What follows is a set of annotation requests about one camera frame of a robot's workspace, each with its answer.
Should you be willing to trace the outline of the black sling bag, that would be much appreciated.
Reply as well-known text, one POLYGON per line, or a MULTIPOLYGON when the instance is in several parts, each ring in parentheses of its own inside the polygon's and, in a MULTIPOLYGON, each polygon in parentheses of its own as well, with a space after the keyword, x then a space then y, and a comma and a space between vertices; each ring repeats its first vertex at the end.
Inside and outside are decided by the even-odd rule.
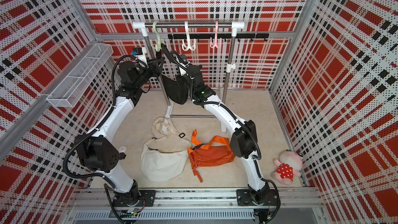
MULTIPOLYGON (((171 63, 177 64, 179 68, 179 54, 176 51, 169 51, 165 44, 162 44, 162 51, 171 63)), ((175 76, 176 80, 172 80, 165 75, 161 75, 163 80, 166 95, 174 102, 184 105, 188 99, 188 92, 178 91, 178 75, 175 76)))

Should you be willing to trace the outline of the orange sling bag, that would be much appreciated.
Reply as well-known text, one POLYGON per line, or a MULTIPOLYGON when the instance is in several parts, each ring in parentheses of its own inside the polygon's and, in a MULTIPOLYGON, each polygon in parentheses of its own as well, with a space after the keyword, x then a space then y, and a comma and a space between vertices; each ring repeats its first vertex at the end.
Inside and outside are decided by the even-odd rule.
POLYGON ((231 163, 236 155, 227 138, 214 136, 208 144, 204 144, 197 138, 197 135, 197 130, 194 130, 191 137, 194 147, 188 148, 188 156, 193 175, 202 183, 203 178, 197 170, 198 167, 218 167, 231 163))

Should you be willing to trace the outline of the cream sling bag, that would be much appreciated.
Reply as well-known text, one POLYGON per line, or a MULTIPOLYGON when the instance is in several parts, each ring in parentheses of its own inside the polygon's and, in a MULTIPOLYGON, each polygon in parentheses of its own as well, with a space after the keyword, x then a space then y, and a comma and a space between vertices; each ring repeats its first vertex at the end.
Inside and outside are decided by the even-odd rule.
POLYGON ((164 182, 179 176, 188 160, 191 141, 168 118, 156 119, 151 131, 152 138, 143 147, 141 171, 154 182, 164 182))

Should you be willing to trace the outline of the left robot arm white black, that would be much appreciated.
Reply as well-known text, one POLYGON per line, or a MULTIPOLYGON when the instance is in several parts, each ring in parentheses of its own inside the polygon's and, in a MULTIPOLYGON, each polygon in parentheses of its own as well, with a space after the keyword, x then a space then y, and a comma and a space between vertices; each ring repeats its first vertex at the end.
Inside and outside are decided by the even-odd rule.
POLYGON ((111 207, 145 205, 137 182, 119 164, 121 152, 113 138, 127 114, 144 93, 142 86, 162 74, 164 58, 139 59, 134 55, 119 58, 112 69, 112 104, 94 128, 75 137, 74 145, 63 160, 63 172, 70 178, 100 177, 106 181, 105 191, 111 207))

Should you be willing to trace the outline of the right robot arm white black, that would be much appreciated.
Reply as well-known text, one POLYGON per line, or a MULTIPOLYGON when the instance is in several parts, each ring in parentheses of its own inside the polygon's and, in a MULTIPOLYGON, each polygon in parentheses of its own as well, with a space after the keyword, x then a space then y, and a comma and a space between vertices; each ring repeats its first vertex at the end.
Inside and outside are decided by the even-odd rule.
POLYGON ((190 97, 194 105, 212 113, 230 132, 229 148, 243 163, 251 201, 256 205, 263 205, 269 200, 274 200, 276 208, 279 209, 278 189, 272 180, 263 178, 258 164, 262 155, 254 122, 238 117, 222 102, 215 91, 204 83, 200 65, 193 65, 185 56, 173 50, 165 49, 163 53, 180 69, 175 81, 179 89, 173 89, 172 93, 182 92, 183 96, 190 97))

